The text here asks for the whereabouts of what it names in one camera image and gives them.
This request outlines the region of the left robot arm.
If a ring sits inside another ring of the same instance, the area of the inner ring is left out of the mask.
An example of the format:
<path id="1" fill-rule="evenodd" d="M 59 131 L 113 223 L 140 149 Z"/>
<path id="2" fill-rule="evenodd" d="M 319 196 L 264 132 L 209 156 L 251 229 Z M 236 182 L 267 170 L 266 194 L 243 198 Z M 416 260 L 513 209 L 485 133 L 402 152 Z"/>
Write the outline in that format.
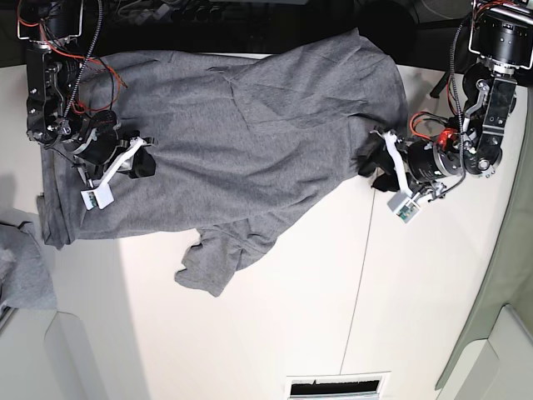
<path id="1" fill-rule="evenodd" d="M 383 148 L 373 157 L 371 167 L 382 171 L 375 189 L 443 198 L 449 189 L 442 179 L 488 178 L 501 162 L 506 122 L 516 105 L 514 74 L 532 68 L 532 3 L 474 1 L 459 29 L 469 32 L 468 50 L 476 62 L 457 82 L 455 38 L 451 69 L 431 92 L 434 98 L 446 92 L 451 116 L 413 114 L 410 136 L 397 135 L 391 150 Z"/>

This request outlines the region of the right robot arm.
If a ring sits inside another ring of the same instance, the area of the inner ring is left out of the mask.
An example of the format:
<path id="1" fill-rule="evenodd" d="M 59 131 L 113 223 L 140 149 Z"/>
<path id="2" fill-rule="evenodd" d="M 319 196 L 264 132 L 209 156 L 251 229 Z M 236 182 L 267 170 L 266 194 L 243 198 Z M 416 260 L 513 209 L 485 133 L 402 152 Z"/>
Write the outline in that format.
<path id="1" fill-rule="evenodd" d="M 111 166 L 132 179 L 154 175 L 156 163 L 147 152 L 154 144 L 137 131 L 122 129 L 113 111 L 125 82 L 101 58 L 95 42 L 83 53 L 74 51 L 82 34 L 81 1 L 20 1 L 17 36 L 28 42 L 27 136 L 54 151 L 92 184 Z M 88 65 L 108 75 L 108 104 L 89 108 L 79 97 Z"/>

